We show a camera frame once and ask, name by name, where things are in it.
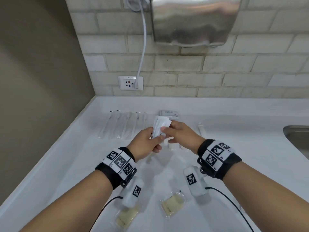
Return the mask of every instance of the wristband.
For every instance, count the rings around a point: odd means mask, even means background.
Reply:
[[[114,149],[95,169],[106,175],[113,189],[119,185],[125,188],[137,171],[134,156],[126,147]]]
[[[228,170],[242,159],[220,140],[206,140],[199,147],[197,162],[208,176],[223,180]]]

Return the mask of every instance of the hand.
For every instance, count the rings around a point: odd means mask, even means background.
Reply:
[[[154,139],[149,139],[152,130],[152,127],[141,130],[127,146],[136,162],[147,157],[152,151],[159,153],[159,151],[162,150],[159,144],[164,141],[164,136],[161,135]]]
[[[161,131],[166,134],[165,138],[173,137],[169,143],[179,143],[183,147],[197,154],[200,145],[206,140],[194,132],[188,125],[173,120],[170,127],[161,127]]]

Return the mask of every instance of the person's right hand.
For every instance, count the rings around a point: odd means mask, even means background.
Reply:
[[[161,127],[161,131],[166,134],[165,138],[173,137],[169,143],[179,143],[183,147],[197,154],[200,145],[206,140],[194,132],[188,125],[172,120],[170,127]]]

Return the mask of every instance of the white sensor device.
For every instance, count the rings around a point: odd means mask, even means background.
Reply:
[[[120,193],[123,196],[122,204],[127,208],[133,208],[138,200],[138,196],[144,187],[144,182],[140,178],[133,177],[126,188]]]
[[[201,173],[201,167],[187,167],[183,170],[183,175],[193,197],[199,197],[206,194],[207,190],[205,187],[207,187],[207,184],[204,181],[206,174]]]

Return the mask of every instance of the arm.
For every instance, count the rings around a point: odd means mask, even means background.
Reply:
[[[170,143],[179,143],[195,154],[205,141],[177,121],[161,130],[174,137]],[[309,203],[247,164],[234,164],[223,182],[261,231],[309,231]]]
[[[151,133],[152,127],[142,130],[127,146],[136,161],[162,149],[159,143],[164,137],[150,140]],[[95,170],[41,211],[21,232],[88,232],[112,191],[109,179]]]

